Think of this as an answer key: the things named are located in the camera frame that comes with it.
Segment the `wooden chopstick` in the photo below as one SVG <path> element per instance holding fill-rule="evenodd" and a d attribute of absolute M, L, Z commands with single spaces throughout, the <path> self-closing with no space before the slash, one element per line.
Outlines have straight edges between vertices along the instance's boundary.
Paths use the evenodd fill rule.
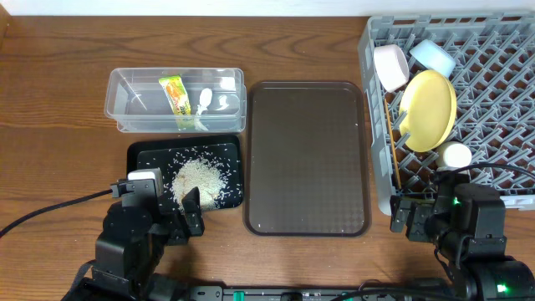
<path fill-rule="evenodd" d="M 400 178 L 400 169 L 399 169 L 399 165 L 397 161 L 397 153 L 396 153 L 395 140 L 394 140 L 394 135 L 393 135 L 393 126 L 392 126 L 392 121 L 390 118 L 390 111 L 389 111 L 388 101 L 386 97 L 384 98 L 384 108 L 385 108 L 385 115 L 386 115 L 386 120 L 387 120 L 389 136 L 390 136 L 390 148 L 391 148 L 391 153 L 392 153 L 392 161 L 394 164 L 395 181 L 396 181 L 397 189 L 401 190 L 402 182 Z"/>

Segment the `white tissue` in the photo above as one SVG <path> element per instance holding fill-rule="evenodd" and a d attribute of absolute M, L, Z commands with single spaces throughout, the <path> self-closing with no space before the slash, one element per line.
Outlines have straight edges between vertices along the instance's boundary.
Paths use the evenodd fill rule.
<path fill-rule="evenodd" d="M 213 92 L 210 88 L 205 88 L 200 93 L 196 117 L 194 118 L 194 127 L 198 131 L 209 131 L 209 129 L 201 122 L 201 115 L 207 111 L 208 106 L 211 104 L 212 96 Z"/>

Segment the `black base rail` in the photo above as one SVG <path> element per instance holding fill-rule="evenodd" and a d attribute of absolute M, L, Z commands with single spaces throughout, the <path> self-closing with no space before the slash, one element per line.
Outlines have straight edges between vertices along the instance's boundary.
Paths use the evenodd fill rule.
<path fill-rule="evenodd" d="M 204 283 L 188 288 L 188 301 L 328 301 L 354 291 L 408 288 L 419 293 L 442 294 L 453 297 L 452 289 L 440 278 L 418 278 L 406 286 L 382 283 L 377 279 L 366 280 L 356 287 L 276 287 L 276 286 L 229 286 L 224 283 Z"/>

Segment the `rice food waste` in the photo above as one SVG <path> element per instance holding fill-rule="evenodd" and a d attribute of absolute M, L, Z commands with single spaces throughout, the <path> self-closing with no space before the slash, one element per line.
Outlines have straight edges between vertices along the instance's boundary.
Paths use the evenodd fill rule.
<path fill-rule="evenodd" d="M 172 205 L 179 206 L 194 187 L 200 191 L 203 211 L 241 205 L 241 161 L 233 143 L 174 148 L 164 155 L 164 195 Z"/>

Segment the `black tray bin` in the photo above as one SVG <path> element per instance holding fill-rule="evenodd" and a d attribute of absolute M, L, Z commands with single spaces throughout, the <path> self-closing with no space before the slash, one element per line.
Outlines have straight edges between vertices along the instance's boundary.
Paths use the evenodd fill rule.
<path fill-rule="evenodd" d="M 181 199 L 194 187 L 204 212 L 234 208 L 243 201 L 242 157 L 235 135 L 141 141 L 129 147 L 128 172 L 155 168 L 163 178 L 165 209 L 182 209 Z"/>

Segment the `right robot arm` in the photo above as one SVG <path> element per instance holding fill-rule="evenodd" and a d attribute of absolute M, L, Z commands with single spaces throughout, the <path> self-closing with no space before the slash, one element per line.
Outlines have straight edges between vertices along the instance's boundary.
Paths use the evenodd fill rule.
<path fill-rule="evenodd" d="M 467 174 L 436 177 L 432 201 L 392 196 L 390 230 L 429 242 L 455 294 L 465 300 L 533 300 L 534 275 L 506 255 L 506 207 L 500 193 L 470 182 Z"/>

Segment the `white cup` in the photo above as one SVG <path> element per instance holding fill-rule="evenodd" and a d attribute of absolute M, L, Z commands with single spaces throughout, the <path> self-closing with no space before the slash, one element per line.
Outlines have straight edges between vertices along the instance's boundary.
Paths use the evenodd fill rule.
<path fill-rule="evenodd" d="M 436 148 L 438 167 L 461 168 L 469 166 L 472 160 L 470 149 L 461 142 L 449 141 Z"/>

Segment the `green snack wrapper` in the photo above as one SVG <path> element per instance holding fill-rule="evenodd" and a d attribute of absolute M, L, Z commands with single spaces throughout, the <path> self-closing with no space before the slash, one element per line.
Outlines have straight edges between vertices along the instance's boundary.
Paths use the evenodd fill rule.
<path fill-rule="evenodd" d="M 191 118 L 191 103 L 189 95 L 180 75 L 173 75 L 159 79 L 179 130 L 190 130 L 194 127 Z"/>

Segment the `blue bowl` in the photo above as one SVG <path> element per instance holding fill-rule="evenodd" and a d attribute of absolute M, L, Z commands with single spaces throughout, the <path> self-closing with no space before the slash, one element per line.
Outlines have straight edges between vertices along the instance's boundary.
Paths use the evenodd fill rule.
<path fill-rule="evenodd" d="M 456 66 L 456 61 L 440 46 L 424 39 L 410 50 L 410 54 L 426 69 L 432 69 L 449 78 Z"/>

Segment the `grey dishwasher rack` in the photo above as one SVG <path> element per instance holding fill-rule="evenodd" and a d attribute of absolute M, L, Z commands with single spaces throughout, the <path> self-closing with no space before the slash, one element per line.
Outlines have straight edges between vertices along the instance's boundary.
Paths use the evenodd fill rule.
<path fill-rule="evenodd" d="M 534 207 L 534 16 L 532 13 L 378 16 L 368 20 L 358 46 L 364 94 L 369 101 L 371 155 L 379 209 L 390 213 L 390 197 L 431 199 L 438 155 L 417 153 L 400 133 L 405 114 L 401 90 L 389 93 L 373 64 L 374 49 L 395 44 L 405 54 L 424 39 L 455 61 L 456 121 L 450 139 L 472 153 L 470 177 L 501 192 L 509 208 Z M 384 108 L 388 101 L 400 169 L 398 190 Z"/>

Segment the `yellow plate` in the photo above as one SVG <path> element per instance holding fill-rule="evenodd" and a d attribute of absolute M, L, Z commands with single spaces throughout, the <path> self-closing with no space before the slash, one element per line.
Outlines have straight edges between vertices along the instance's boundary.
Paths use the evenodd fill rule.
<path fill-rule="evenodd" d="M 407 85 L 399 112 L 405 113 L 400 133 L 408 134 L 406 146 L 427 152 L 442 144 L 456 119 L 456 92 L 451 82 L 435 70 L 418 73 Z"/>

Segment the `clear plastic bin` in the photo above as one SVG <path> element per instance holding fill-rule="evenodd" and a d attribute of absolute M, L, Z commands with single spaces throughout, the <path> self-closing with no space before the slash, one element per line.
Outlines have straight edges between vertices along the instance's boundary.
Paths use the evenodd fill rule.
<path fill-rule="evenodd" d="M 213 92 L 201 115 L 209 131 L 179 130 L 159 79 L 180 75 L 189 95 L 191 118 L 196 117 L 203 89 Z M 246 127 L 247 89 L 238 68 L 118 68 L 111 72 L 104 113 L 122 132 L 238 133 Z"/>

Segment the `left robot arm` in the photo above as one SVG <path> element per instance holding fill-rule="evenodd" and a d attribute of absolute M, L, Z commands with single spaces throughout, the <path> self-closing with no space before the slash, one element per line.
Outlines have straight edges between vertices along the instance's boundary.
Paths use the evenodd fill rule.
<path fill-rule="evenodd" d="M 205 230 L 200 191 L 192 188 L 181 210 L 163 212 L 153 179 L 111 186 L 119 201 L 107 211 L 95 259 L 77 272 L 65 300 L 188 300 L 186 284 L 155 272 L 167 246 L 186 245 Z"/>

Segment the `brown serving tray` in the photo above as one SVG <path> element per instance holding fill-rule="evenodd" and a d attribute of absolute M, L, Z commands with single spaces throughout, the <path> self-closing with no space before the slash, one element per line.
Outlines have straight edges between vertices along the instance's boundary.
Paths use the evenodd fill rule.
<path fill-rule="evenodd" d="M 244 223 L 264 237 L 360 237 L 371 224 L 364 103 L 345 81 L 250 92 Z"/>

